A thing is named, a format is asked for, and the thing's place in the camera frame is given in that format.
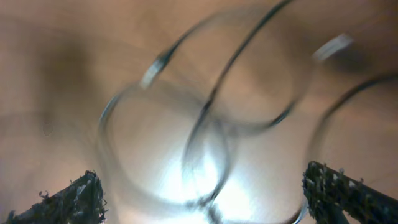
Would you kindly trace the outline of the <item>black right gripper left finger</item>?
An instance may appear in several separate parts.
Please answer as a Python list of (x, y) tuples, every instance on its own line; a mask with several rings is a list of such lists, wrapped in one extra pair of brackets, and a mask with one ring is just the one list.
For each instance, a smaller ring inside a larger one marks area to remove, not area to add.
[(107, 201), (101, 180), (90, 170), (51, 197), (16, 215), (8, 214), (5, 224), (102, 224), (106, 222)]

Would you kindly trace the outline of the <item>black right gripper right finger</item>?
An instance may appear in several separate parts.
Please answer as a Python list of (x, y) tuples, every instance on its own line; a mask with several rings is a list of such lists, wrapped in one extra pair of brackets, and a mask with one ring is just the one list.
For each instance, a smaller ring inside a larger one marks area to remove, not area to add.
[(317, 223), (397, 224), (397, 200), (316, 161), (303, 173), (303, 194)]

